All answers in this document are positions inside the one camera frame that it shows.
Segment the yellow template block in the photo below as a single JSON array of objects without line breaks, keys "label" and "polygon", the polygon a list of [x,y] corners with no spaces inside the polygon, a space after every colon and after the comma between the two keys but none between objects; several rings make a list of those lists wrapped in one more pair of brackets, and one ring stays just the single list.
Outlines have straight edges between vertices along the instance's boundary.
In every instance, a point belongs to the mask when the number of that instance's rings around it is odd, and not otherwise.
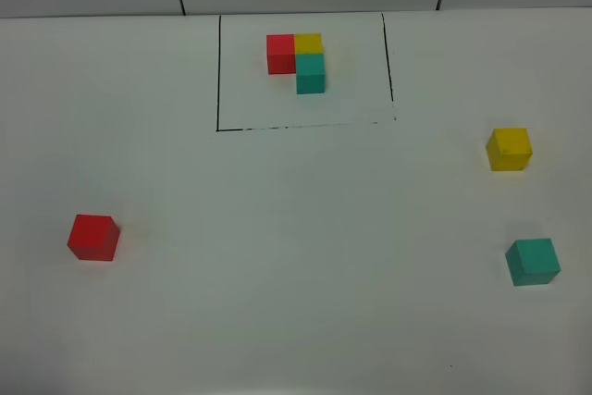
[{"label": "yellow template block", "polygon": [[322,54],[324,52],[321,33],[300,33],[294,35],[296,55]]}]

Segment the green template block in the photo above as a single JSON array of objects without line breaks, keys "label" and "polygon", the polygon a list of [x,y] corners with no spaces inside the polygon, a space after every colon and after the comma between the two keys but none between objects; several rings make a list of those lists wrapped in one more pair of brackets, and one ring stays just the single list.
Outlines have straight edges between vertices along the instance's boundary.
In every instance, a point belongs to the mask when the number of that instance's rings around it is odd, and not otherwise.
[{"label": "green template block", "polygon": [[296,55],[297,94],[324,93],[327,87],[323,53]]}]

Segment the red template block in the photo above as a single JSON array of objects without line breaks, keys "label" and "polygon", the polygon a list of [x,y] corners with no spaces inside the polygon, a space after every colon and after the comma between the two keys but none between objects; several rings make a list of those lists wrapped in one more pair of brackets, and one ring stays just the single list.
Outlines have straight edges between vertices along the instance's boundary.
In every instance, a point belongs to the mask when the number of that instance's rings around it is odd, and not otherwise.
[{"label": "red template block", "polygon": [[266,60],[269,75],[294,74],[296,58],[293,34],[268,34]]}]

